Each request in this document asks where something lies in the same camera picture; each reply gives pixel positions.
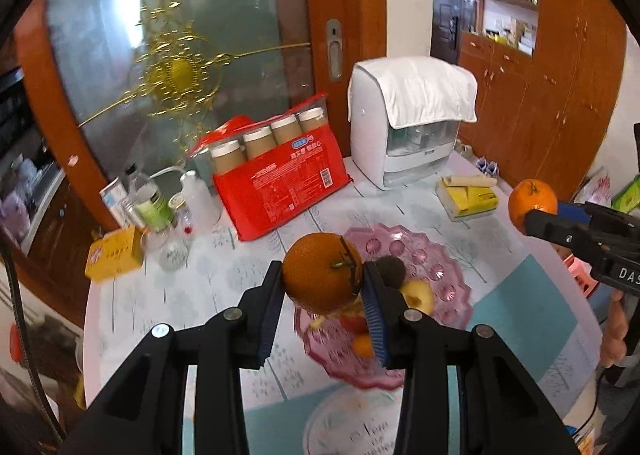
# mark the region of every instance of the gold decoration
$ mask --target gold decoration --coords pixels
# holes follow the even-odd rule
[[[79,127],[119,105],[148,96],[153,104],[149,117],[165,116],[179,121],[178,136],[174,142],[186,152],[193,141],[207,130],[204,121],[220,89],[222,67],[254,54],[311,45],[304,42],[242,54],[214,54],[209,40],[194,32],[193,20],[186,24],[180,21],[179,7],[180,2],[175,0],[158,0],[158,6],[152,10],[142,6],[138,24],[143,27],[143,43],[139,47],[143,53],[134,60],[134,66],[142,66],[138,84],[123,92],[115,103],[80,123]]]

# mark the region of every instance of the door handle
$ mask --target door handle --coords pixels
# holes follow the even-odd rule
[[[449,31],[451,33],[451,41],[453,43],[452,49],[455,49],[458,46],[458,16],[453,16],[449,21]]]
[[[326,23],[326,54],[329,79],[339,81],[342,78],[342,26],[335,18]]]

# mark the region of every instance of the white tablecloth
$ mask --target white tablecloth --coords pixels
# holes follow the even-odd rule
[[[513,228],[506,214],[506,195],[497,190],[500,206],[494,215],[452,223],[434,193],[435,177],[382,192],[351,159],[345,164],[354,183],[261,239],[239,242],[224,214],[212,235],[194,242],[187,266],[177,273],[164,273],[149,261],[118,279],[92,283],[84,328],[87,402],[154,324],[191,327],[236,305],[245,289],[262,282],[270,261],[282,260],[302,235],[319,230],[344,233],[351,226],[381,222],[423,231],[432,241],[446,245],[472,288],[474,315],[468,328],[476,323],[492,325],[558,413],[566,414],[597,364],[600,329],[553,249]],[[451,156],[448,170],[442,174],[475,172],[457,154]],[[327,417],[344,411],[345,400],[351,400],[349,406],[357,402],[357,408],[368,409],[367,417],[373,422],[381,415],[397,420],[401,390],[367,393],[344,385],[335,388],[337,382],[305,355],[293,330],[293,311],[286,298],[271,357],[260,371],[241,373],[252,453],[306,455],[327,449],[367,453],[368,439],[358,437],[365,444],[348,449],[341,443],[350,434],[340,428],[327,432]],[[195,371],[190,371],[187,418],[193,415],[194,381]],[[283,431],[272,424],[274,417],[287,421],[281,425]],[[350,417],[360,424],[357,414]],[[392,451],[394,421],[384,422],[386,437],[378,443]],[[185,450],[189,448],[187,440]]]

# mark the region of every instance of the doorway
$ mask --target doorway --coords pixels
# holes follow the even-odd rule
[[[431,55],[452,64],[458,62],[463,0],[433,0]]]

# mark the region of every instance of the yellow box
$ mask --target yellow box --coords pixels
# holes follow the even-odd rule
[[[140,268],[145,259],[141,238],[140,230],[129,226],[95,241],[89,248],[84,274],[94,281],[101,281]]]
[[[495,210],[499,201],[491,188],[445,186],[442,179],[438,181],[436,194],[453,221],[480,216]]]

